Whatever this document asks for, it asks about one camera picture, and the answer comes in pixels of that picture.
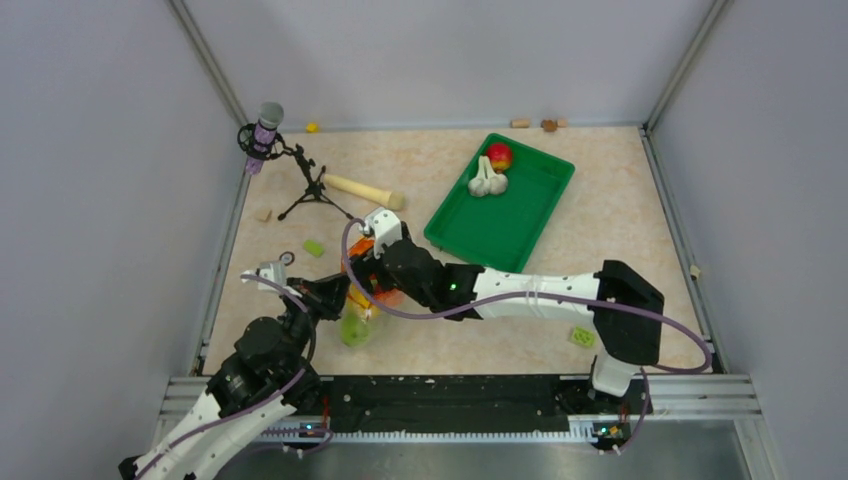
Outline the white garlic bulbs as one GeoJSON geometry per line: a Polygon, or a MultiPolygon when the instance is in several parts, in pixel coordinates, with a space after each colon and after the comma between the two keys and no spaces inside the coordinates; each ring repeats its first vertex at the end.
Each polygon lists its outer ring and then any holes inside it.
{"type": "Polygon", "coordinates": [[[477,165],[476,175],[467,184],[472,196],[501,195],[506,192],[509,186],[508,178],[494,170],[488,156],[479,156],[477,165]]]}

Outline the green plastic tray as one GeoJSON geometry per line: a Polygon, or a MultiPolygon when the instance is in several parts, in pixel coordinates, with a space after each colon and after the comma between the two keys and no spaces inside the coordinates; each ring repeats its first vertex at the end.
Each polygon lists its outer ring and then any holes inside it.
{"type": "Polygon", "coordinates": [[[426,227],[433,247],[469,264],[520,273],[569,185],[576,167],[561,158],[498,133],[489,134],[472,155],[426,227]],[[502,143],[513,154],[501,195],[475,197],[467,184],[477,160],[502,143]]]}

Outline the green apple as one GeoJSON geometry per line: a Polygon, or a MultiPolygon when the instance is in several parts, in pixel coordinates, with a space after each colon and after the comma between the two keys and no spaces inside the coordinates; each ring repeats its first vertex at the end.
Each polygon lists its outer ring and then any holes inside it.
{"type": "Polygon", "coordinates": [[[371,338],[370,319],[354,311],[348,311],[340,320],[340,339],[348,347],[364,345],[371,338]]]}

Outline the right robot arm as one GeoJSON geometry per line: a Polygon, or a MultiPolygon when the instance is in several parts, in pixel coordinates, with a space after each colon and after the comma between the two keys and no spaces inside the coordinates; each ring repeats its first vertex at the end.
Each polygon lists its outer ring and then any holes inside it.
{"type": "Polygon", "coordinates": [[[376,254],[368,248],[343,261],[356,286],[373,294],[398,290],[426,308],[424,318],[564,321],[595,332],[602,349],[586,385],[589,404],[612,412],[631,379],[659,360],[664,295],[628,264],[606,260],[597,272],[545,276],[481,265],[443,263],[405,239],[376,254]]]}

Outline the clear zip bag orange zipper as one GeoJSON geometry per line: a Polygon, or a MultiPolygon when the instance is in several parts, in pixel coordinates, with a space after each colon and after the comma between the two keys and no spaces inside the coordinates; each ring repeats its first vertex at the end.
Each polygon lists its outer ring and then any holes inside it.
{"type": "MultiPolygon", "coordinates": [[[[399,290],[384,290],[381,287],[378,287],[376,277],[374,275],[370,277],[370,282],[375,288],[372,296],[381,303],[392,308],[398,308],[403,303],[405,296],[399,290]]],[[[362,292],[354,285],[351,285],[348,290],[342,316],[348,311],[354,311],[370,319],[372,329],[371,337],[384,323],[384,320],[389,317],[386,312],[379,309],[374,303],[368,301],[362,292]]]]}

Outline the orange mini pumpkin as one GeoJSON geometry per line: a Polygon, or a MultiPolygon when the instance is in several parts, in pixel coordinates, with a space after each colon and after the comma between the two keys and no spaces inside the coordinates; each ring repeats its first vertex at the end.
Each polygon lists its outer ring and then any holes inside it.
{"type": "Polygon", "coordinates": [[[348,248],[347,254],[349,257],[365,255],[372,249],[373,245],[374,240],[372,238],[362,237],[348,248]]]}

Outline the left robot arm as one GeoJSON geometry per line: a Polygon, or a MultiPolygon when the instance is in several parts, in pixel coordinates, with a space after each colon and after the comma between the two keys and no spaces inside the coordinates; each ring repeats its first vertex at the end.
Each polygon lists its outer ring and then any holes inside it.
{"type": "Polygon", "coordinates": [[[267,428],[319,404],[321,379],[311,364],[317,325],[340,318],[349,278],[276,282],[261,269],[240,278],[277,294],[284,313],[248,324],[189,412],[156,447],[124,459],[121,478],[212,479],[267,428]]]}

